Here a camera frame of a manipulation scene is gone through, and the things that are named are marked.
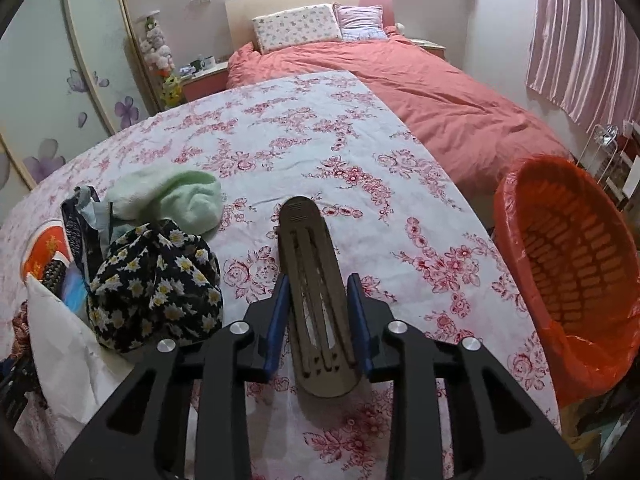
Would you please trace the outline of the orange plastic laundry basket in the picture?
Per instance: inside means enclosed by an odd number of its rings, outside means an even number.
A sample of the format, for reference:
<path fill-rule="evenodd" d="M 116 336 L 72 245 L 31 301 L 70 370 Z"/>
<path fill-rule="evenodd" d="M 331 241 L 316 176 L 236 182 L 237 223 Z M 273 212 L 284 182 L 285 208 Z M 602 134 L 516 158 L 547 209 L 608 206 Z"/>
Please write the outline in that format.
<path fill-rule="evenodd" d="M 613 389 L 639 351 L 639 260 L 623 216 L 588 172 L 537 155 L 504 175 L 494 217 L 559 406 Z"/>

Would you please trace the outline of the white paper bag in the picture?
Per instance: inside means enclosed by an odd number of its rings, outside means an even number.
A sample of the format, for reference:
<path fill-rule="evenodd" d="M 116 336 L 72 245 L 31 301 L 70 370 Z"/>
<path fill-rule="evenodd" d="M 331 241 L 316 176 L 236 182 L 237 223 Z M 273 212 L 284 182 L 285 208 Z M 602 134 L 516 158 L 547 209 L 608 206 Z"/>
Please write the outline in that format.
<path fill-rule="evenodd" d="M 48 474 L 132 365 L 96 341 L 90 328 L 30 276 L 27 321 L 42 397 L 33 396 L 17 423 L 35 460 Z"/>

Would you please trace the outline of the cluttered white shelf rack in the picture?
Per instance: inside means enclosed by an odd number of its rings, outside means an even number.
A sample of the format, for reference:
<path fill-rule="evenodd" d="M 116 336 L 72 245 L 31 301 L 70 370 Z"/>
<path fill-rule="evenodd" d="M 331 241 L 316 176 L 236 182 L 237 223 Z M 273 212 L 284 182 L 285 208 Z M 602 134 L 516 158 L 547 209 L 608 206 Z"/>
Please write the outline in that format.
<path fill-rule="evenodd" d="M 618 210 L 639 193 L 639 124 L 595 125 L 578 157 L 586 170 Z"/>

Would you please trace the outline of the far bedside table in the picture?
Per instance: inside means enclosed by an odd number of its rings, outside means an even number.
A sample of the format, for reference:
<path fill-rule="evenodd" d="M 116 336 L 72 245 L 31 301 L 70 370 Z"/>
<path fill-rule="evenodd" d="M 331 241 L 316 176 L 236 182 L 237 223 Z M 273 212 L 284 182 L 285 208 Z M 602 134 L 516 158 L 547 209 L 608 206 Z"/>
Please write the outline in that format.
<path fill-rule="evenodd" d="M 438 58 L 444 60 L 446 58 L 446 48 L 440 44 L 435 44 L 433 41 L 419 38 L 410 38 L 409 41 L 422 50 L 436 55 Z"/>

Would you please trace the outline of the dark slotted shoe insole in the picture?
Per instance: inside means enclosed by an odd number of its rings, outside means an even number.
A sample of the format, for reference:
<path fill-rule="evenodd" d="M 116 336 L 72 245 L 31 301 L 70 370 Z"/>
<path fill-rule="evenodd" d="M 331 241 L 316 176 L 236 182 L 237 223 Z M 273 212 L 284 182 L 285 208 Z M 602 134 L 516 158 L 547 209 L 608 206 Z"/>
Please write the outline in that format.
<path fill-rule="evenodd" d="M 278 213 L 281 270 L 291 285 L 288 338 L 297 387 L 320 399 L 350 393 L 360 381 L 346 288 L 326 220 L 305 196 Z"/>

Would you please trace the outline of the dark snack wrapper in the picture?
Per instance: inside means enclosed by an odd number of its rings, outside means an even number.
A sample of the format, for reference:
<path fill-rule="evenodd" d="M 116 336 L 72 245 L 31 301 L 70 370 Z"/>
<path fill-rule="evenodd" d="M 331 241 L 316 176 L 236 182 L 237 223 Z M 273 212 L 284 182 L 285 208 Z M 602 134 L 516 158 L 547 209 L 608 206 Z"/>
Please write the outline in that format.
<path fill-rule="evenodd" d="M 104 263 L 112 235 L 112 204 L 101 202 L 91 185 L 76 186 L 61 205 L 65 234 L 73 262 L 84 281 L 88 308 L 92 301 L 91 283 Z"/>

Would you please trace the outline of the white floral pillow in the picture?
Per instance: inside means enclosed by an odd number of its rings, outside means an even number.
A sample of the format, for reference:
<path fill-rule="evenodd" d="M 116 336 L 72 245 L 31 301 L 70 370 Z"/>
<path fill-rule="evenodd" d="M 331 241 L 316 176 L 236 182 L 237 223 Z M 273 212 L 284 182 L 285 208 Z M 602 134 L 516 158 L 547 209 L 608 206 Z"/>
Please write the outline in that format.
<path fill-rule="evenodd" d="M 302 44 L 342 40 L 333 6 L 329 3 L 256 16 L 252 25 L 262 54 Z"/>

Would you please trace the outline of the cream pink headboard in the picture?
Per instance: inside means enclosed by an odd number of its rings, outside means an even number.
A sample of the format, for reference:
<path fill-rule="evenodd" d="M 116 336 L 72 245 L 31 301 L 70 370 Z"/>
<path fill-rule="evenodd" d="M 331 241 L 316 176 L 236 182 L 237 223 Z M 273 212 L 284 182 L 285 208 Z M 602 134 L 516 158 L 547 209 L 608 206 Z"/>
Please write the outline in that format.
<path fill-rule="evenodd" d="M 339 3 L 349 6 L 379 4 L 383 8 L 384 26 L 394 26 L 396 22 L 393 0 L 227 0 L 224 6 L 226 7 L 232 49 L 238 50 L 244 44 L 255 41 L 252 25 L 252 18 L 255 16 L 317 3 Z"/>

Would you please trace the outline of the coral pink bed duvet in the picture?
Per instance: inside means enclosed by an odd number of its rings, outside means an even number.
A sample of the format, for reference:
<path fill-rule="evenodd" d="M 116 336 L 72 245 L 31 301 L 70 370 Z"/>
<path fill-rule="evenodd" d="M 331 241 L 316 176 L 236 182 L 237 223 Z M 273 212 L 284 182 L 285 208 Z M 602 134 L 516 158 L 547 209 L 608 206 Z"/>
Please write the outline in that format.
<path fill-rule="evenodd" d="M 495 192 L 514 162 L 569 158 L 535 114 L 407 38 L 314 42 L 262 54 L 252 44 L 228 62 L 228 87 L 338 70 L 365 84 L 430 151 L 466 197 Z"/>

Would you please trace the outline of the black daisy print cloth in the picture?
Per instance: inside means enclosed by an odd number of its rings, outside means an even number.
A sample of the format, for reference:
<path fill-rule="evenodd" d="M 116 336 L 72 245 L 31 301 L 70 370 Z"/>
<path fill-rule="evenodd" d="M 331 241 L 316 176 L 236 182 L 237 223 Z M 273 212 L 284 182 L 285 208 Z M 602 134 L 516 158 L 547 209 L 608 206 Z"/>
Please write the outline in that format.
<path fill-rule="evenodd" d="M 120 354 L 169 337 L 195 344 L 222 326 L 224 297 L 215 254 L 171 220 L 128 230 L 108 246 L 88 285 L 96 340 Z"/>

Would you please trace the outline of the light green towel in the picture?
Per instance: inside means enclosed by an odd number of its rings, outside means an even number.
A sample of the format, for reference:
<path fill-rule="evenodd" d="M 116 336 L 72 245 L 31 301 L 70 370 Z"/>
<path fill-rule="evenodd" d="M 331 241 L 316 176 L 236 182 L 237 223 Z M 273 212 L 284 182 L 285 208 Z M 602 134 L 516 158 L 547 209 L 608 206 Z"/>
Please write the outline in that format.
<path fill-rule="evenodd" d="M 130 222 L 171 220 L 189 234 L 219 226 L 221 184 L 212 174 L 179 165 L 154 164 L 119 178 L 106 192 L 114 217 Z"/>

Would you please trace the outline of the stack of plush toys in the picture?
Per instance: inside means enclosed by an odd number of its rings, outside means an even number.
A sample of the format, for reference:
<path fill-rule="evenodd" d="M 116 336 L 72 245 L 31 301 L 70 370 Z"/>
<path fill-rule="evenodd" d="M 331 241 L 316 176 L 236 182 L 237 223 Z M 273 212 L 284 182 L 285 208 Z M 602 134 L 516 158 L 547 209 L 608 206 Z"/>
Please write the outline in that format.
<path fill-rule="evenodd" d="M 151 87 L 163 110 L 180 103 L 180 84 L 175 75 L 175 62 L 157 17 L 160 11 L 152 11 L 140 18 L 142 33 L 138 46 L 142 54 Z"/>

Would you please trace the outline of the sliding wardrobe with purple flowers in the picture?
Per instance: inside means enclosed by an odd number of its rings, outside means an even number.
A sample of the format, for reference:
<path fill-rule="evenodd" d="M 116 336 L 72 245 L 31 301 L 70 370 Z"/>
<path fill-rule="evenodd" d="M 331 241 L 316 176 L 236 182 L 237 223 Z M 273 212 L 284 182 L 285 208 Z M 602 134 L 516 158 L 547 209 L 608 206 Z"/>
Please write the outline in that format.
<path fill-rule="evenodd" d="M 1 198 L 157 106 L 125 0 L 1 0 Z"/>

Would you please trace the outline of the pink white nightstand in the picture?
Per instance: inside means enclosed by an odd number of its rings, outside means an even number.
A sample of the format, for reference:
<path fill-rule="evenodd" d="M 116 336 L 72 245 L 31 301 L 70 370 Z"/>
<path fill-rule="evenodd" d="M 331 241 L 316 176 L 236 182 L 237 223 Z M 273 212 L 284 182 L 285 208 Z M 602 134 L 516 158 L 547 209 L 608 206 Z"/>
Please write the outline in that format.
<path fill-rule="evenodd" d="M 196 101 L 227 89 L 229 69 L 227 62 L 216 63 L 207 70 L 201 70 L 191 78 L 181 81 L 186 102 Z"/>

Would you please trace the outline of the pink striped curtain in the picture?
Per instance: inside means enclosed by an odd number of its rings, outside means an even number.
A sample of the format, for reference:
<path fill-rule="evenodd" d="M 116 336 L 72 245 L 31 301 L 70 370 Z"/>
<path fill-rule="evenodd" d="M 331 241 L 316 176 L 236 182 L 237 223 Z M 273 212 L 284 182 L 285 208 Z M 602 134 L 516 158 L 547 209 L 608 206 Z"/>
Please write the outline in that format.
<path fill-rule="evenodd" d="M 526 86 L 580 128 L 639 120 L 639 39 L 615 0 L 537 0 Z"/>

